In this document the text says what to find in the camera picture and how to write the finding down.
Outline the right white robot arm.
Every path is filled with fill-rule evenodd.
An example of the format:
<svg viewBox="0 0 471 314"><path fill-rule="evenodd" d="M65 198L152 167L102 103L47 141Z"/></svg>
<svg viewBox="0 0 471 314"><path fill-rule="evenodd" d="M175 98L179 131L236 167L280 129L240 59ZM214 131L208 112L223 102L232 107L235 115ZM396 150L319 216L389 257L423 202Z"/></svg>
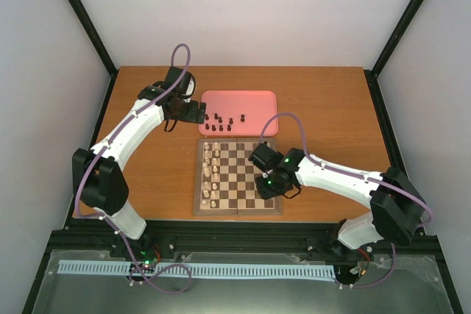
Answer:
<svg viewBox="0 0 471 314"><path fill-rule="evenodd" d="M278 196L292 199L303 187L319 188L362 204L367 213L340 221L326 240L317 244L320 251L338 259L379 240L407 246L427 207L408 177L397 168L384 173L360 171L322 160L301 149L281 154L259 144L248 159L262 174L255 185L262 199Z"/></svg>

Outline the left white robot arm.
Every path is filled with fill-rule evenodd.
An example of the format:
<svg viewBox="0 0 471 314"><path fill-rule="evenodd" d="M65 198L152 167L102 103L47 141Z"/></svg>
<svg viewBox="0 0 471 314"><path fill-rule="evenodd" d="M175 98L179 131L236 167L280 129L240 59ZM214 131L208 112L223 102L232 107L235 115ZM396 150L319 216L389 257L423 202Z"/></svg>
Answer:
<svg viewBox="0 0 471 314"><path fill-rule="evenodd" d="M132 154L155 128L174 129L169 122L203 124L206 103L192 100L189 94L149 85L113 131L89 150L77 149L72 157L74 208L82 202L95 211L89 218L110 221L114 230L125 235L127 248L137 257L147 256L153 239L144 232L146 221L129 200L124 168Z"/></svg>

